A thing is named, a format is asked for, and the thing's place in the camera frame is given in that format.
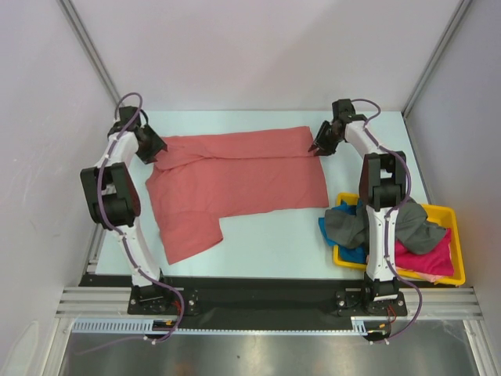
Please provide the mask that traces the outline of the salmon pink t shirt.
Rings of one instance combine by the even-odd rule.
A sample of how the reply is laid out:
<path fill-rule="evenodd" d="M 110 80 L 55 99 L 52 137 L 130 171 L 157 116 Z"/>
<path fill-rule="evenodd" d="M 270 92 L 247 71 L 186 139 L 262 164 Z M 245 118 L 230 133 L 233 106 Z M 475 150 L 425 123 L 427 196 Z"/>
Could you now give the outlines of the salmon pink t shirt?
<path fill-rule="evenodd" d="M 222 242 L 222 218 L 329 204 L 307 126 L 165 142 L 146 188 L 170 264 Z"/>

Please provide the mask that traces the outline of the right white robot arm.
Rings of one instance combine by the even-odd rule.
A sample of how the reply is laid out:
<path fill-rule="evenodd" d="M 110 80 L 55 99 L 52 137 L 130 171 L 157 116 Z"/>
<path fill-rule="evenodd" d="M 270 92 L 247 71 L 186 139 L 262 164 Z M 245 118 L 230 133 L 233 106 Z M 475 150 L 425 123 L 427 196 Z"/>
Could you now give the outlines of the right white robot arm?
<path fill-rule="evenodd" d="M 411 177 L 403 152 L 384 146 L 369 130 L 367 117 L 356 112 L 359 100 L 339 99 L 332 103 L 333 120 L 324 121 L 309 152 L 330 156 L 337 146 L 351 144 L 362 158 L 359 198 L 369 220 L 369 261 L 364 274 L 361 304 L 370 314 L 379 314 L 398 297 L 395 266 L 395 235 L 398 211 L 410 196 Z"/>

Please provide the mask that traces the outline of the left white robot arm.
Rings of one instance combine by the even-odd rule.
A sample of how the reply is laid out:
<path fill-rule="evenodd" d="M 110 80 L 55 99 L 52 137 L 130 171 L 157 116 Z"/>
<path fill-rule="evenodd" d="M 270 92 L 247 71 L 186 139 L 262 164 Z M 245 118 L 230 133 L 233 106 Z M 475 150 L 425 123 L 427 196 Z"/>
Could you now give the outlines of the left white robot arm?
<path fill-rule="evenodd" d="M 128 261 L 135 287 L 160 282 L 162 272 L 146 245 L 139 223 L 141 202 L 128 170 L 132 160 L 143 164 L 157 161 L 167 144 L 150 127 L 146 112 L 139 107 L 120 107 L 107 135 L 102 157 L 80 172 L 81 185 L 94 223 L 116 237 Z"/>

